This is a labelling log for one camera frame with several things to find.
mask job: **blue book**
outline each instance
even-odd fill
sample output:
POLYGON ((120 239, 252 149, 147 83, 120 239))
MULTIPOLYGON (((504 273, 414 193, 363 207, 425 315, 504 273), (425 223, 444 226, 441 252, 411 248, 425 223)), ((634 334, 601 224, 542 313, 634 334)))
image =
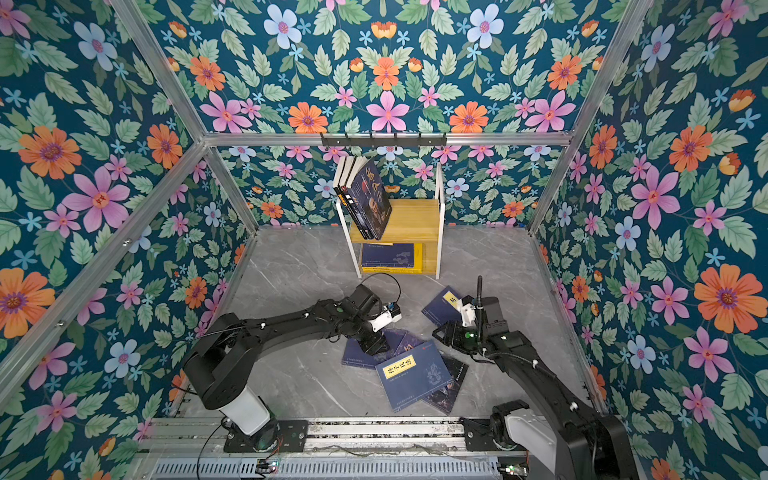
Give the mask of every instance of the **blue book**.
POLYGON ((453 381, 433 341, 379 364, 376 371, 393 412, 399 412, 453 381))
POLYGON ((341 364, 344 366, 359 366, 364 369, 374 370, 381 362, 385 362, 395 356, 395 350, 402 342, 403 337, 408 331, 400 329, 383 329, 384 338, 389 345, 389 349, 383 353, 368 355, 360 348, 360 344, 355 339, 347 339, 344 356, 341 358, 341 364))
POLYGON ((448 322, 462 321, 462 314, 458 311, 462 307, 462 295, 451 286, 447 286, 422 309, 422 313, 437 326, 443 326, 448 322))

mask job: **floral wallpaper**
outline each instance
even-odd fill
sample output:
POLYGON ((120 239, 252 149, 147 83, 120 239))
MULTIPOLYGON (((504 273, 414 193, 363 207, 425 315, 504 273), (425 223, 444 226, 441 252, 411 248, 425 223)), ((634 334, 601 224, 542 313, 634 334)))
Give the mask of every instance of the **floral wallpaper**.
POLYGON ((768 476, 768 4, 648 15, 538 231, 655 480, 768 476))
POLYGON ((0 416, 0 478, 123 478, 171 412, 187 342, 217 315, 246 240, 200 162, 0 416))
POLYGON ((189 138, 108 5, 2 0, 0 34, 1 359, 189 138))

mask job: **aluminum frame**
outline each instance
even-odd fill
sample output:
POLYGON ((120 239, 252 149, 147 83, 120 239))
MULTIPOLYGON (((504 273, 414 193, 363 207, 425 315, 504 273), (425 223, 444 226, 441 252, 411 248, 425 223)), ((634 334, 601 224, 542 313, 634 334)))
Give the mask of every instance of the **aluminum frame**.
POLYGON ((619 66, 621 65, 621 62, 624 61, 624 57, 627 55, 629 47, 632 44, 635 35, 637 35, 637 31, 642 26, 645 15, 653 3, 654 0, 631 0, 627 9, 624 10, 624 16, 619 21, 616 33, 614 33, 614 37, 608 45, 608 50, 605 52, 603 65, 595 76, 592 88, 587 94, 586 100, 584 100, 584 103, 581 105, 581 109, 574 122, 571 143, 560 155, 560 158, 549 177, 549 182, 547 182, 547 186, 541 193, 541 197, 539 197, 536 214, 528 224, 529 232, 535 232, 538 229, 538 226, 541 225, 541 222, 544 220, 547 210, 549 210, 554 202, 558 189, 568 173, 568 166, 576 157, 579 148, 581 148, 581 145, 584 143, 587 131, 589 130, 595 115, 598 113, 598 108, 600 107, 603 98, 608 93, 608 88, 610 88, 611 83, 613 83, 619 66))

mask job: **wooden shelf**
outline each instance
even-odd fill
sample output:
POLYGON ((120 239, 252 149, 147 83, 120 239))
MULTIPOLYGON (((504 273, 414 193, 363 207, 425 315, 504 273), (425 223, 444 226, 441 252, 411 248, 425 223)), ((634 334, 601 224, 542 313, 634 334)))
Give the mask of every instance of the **wooden shelf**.
POLYGON ((364 240, 357 228, 349 229, 352 243, 437 243, 440 232, 440 203, 436 199, 395 199, 392 215, 381 240, 364 240))

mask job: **book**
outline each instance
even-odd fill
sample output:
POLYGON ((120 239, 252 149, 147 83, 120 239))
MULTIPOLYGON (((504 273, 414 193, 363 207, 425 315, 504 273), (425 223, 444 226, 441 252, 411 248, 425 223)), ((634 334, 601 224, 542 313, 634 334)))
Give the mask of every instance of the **book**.
POLYGON ((446 415, 451 415, 451 410, 453 410, 453 406, 456 404, 456 398, 458 398, 458 391, 461 389, 462 383, 464 383, 464 378, 467 376, 469 365, 451 356, 442 353, 441 355, 443 362, 445 362, 445 367, 451 374, 452 381, 437 392, 424 397, 422 401, 435 407, 446 415))
POLYGON ((365 273, 422 272, 423 245, 420 243, 364 243, 360 266, 365 273))
POLYGON ((448 322, 461 322, 462 296, 451 286, 442 289, 432 302, 422 309, 422 313, 437 326, 448 322))
POLYGON ((403 337, 408 333, 400 329, 382 329, 384 338, 389 345, 389 349, 383 353, 368 355, 360 348, 360 344, 355 339, 347 339, 344 355, 341 358, 341 364, 344 366, 358 366, 364 369, 374 370, 381 362, 385 362, 395 356, 395 351, 400 345, 403 337))
POLYGON ((376 371, 394 412, 437 392, 453 380, 433 341, 380 363, 376 371))

